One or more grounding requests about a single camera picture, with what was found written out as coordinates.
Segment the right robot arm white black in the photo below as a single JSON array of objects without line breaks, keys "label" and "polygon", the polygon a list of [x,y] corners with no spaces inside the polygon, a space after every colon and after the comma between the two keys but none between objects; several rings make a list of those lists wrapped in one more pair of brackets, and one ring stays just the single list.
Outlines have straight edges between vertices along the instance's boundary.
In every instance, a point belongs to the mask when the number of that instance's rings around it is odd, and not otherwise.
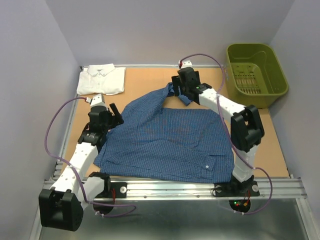
[{"label": "right robot arm white black", "polygon": [[184,95],[189,100],[219,114],[222,126],[228,121],[227,137],[235,153],[234,169],[230,182],[221,184],[221,191],[242,195],[254,181],[254,160],[265,131],[258,109],[254,105],[236,103],[200,82],[200,74],[187,66],[171,78],[176,96]]}]

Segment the blue checkered long sleeve shirt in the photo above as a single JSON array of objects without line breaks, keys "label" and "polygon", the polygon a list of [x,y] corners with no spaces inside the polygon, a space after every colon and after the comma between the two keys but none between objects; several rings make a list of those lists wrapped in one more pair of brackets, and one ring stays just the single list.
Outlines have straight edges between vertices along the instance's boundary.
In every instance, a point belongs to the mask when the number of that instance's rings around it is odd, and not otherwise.
[{"label": "blue checkered long sleeve shirt", "polygon": [[130,102],[94,164],[112,176],[229,182],[234,155],[220,116],[210,109],[166,108],[169,98],[171,83]]}]

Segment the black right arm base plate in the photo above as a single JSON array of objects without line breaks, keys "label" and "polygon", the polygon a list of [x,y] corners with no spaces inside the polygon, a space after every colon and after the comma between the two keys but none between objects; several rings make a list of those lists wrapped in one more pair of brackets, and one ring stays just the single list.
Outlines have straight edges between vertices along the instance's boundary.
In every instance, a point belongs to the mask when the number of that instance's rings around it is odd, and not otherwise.
[{"label": "black right arm base plate", "polygon": [[248,197],[249,195],[251,197],[258,197],[260,196],[260,191],[256,181],[230,181],[215,184],[211,190],[211,194],[217,198],[241,198]]}]

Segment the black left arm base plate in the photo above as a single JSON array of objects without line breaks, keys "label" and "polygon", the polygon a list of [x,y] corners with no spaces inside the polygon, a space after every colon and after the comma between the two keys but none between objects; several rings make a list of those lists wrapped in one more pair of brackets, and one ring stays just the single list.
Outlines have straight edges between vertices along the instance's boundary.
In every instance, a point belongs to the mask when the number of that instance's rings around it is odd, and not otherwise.
[{"label": "black left arm base plate", "polygon": [[111,182],[104,187],[98,198],[124,199],[127,197],[128,184],[126,182]]}]

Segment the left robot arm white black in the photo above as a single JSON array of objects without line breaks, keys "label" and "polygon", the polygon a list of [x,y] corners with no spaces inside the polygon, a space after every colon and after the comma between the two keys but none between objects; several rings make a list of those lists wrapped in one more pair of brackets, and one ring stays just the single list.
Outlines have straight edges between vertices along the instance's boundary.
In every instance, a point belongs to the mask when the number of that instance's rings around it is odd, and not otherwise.
[{"label": "left robot arm white black", "polygon": [[110,177],[106,173],[94,172],[86,182],[82,181],[105,144],[109,130],[124,120],[114,103],[106,106],[102,100],[91,101],[88,116],[89,122],[61,176],[38,196],[40,222],[44,227],[76,231],[85,208],[95,196],[106,197],[111,193]]}]

